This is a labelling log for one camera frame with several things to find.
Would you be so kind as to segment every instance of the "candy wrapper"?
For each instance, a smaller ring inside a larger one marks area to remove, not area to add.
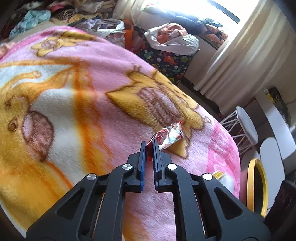
[[[164,127],[160,131],[156,132],[149,143],[146,145],[147,161],[152,161],[152,141],[154,139],[157,140],[159,150],[163,150],[168,148],[170,145],[174,144],[181,138],[184,138],[181,121],[173,123],[170,126]]]

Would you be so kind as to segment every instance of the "pink blanket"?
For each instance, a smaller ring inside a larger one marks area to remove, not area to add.
[[[234,182],[240,163],[228,132],[193,99],[135,54],[59,26],[17,43],[0,61],[0,204],[28,227],[86,174],[109,173],[156,131],[182,121],[172,161]],[[123,235],[175,240],[173,199],[157,193],[152,163],[144,192],[127,194]]]

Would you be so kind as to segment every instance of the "yellow rim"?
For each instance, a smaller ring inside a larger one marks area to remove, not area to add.
[[[248,168],[248,178],[247,178],[247,208],[250,209],[252,212],[255,211],[254,208],[254,172],[255,167],[258,169],[263,186],[263,204],[261,210],[261,216],[265,217],[267,212],[267,204],[268,204],[268,192],[267,192],[267,181],[266,181],[266,174],[263,168],[261,161],[256,158],[250,161],[249,168]]]

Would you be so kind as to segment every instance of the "white curtain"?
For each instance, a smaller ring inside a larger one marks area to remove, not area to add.
[[[224,115],[266,86],[296,44],[294,29],[272,0],[259,0],[250,18],[239,24],[237,34],[218,49],[194,86]]]
[[[138,24],[138,17],[145,8],[148,0],[118,0],[116,3],[113,18],[128,19],[135,25]]]

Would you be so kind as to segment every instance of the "dinosaur print fabric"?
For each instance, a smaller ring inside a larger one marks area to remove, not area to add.
[[[141,59],[151,64],[174,85],[181,81],[194,55],[179,55],[160,51],[152,48],[146,39],[142,42],[138,52]]]

